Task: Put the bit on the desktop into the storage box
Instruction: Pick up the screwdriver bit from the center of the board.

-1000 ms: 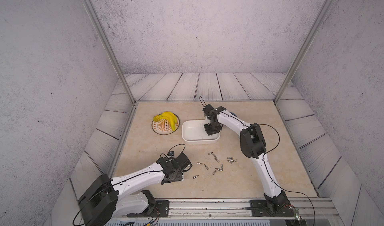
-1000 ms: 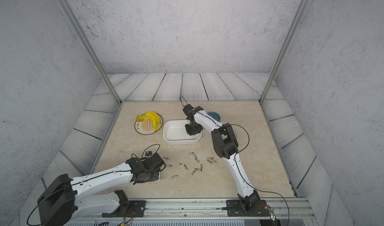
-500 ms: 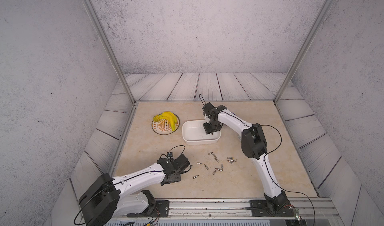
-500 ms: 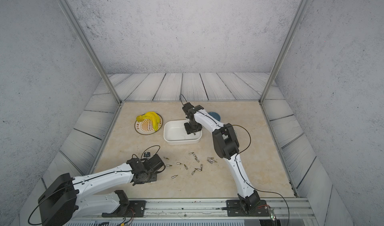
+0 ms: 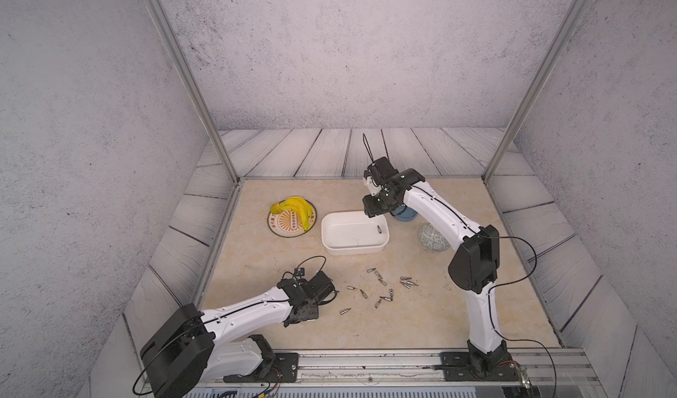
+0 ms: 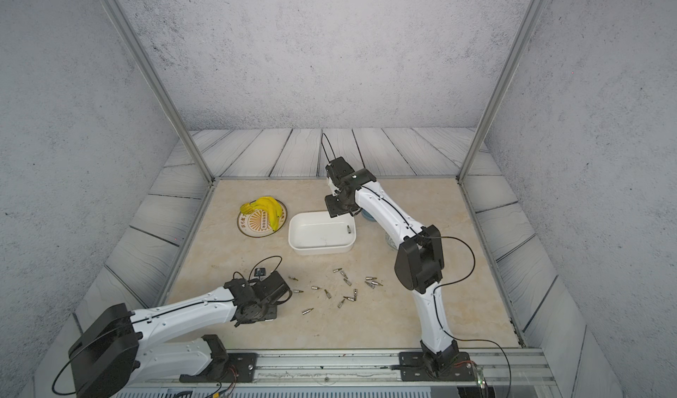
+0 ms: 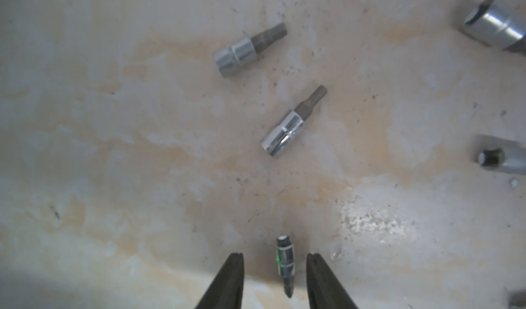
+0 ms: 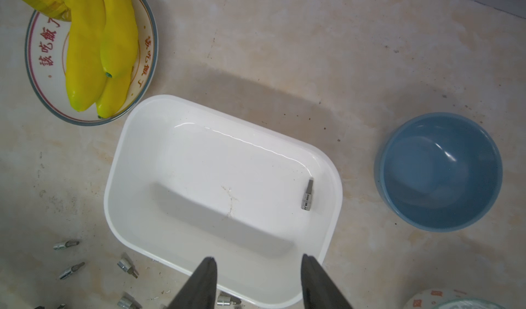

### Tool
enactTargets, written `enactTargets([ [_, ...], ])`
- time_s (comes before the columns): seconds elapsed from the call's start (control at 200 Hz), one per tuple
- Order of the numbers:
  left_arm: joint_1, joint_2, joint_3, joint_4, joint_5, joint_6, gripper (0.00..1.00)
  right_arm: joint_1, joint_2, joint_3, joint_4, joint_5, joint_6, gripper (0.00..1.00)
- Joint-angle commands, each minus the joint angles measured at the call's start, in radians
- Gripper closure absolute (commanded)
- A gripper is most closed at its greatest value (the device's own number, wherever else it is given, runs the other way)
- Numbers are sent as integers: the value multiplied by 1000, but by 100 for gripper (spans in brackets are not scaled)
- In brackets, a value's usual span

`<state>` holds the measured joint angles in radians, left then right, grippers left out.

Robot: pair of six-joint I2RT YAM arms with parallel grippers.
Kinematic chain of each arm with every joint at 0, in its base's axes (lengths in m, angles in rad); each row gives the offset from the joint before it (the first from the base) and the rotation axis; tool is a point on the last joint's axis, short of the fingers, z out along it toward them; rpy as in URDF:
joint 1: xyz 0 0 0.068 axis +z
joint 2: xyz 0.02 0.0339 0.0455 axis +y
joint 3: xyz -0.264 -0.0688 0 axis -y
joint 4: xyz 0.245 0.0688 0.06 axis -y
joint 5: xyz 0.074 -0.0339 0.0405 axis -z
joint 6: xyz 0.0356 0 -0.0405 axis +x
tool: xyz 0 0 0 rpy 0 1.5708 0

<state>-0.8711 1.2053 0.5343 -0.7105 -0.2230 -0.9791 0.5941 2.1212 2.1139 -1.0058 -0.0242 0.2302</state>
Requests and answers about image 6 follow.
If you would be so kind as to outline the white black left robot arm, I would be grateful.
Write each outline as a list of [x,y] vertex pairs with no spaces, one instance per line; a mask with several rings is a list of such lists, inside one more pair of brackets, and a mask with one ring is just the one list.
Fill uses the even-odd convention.
[[166,306],[106,309],[68,351],[74,396],[111,397],[131,384],[177,378],[182,383],[252,382],[253,352],[230,352],[216,334],[180,343],[178,337],[212,325],[275,320],[292,290],[279,272],[264,279],[234,278],[204,295]]

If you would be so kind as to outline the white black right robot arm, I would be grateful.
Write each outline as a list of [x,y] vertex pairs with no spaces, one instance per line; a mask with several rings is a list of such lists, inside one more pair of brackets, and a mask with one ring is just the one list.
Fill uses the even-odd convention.
[[442,235],[434,225],[425,226],[409,216],[384,191],[368,170],[354,170],[342,157],[326,165],[331,194],[324,198],[331,217],[363,210],[398,246],[394,272],[414,296],[421,322],[423,366],[435,378],[451,369],[459,356],[458,343],[444,318],[441,281],[444,252]]

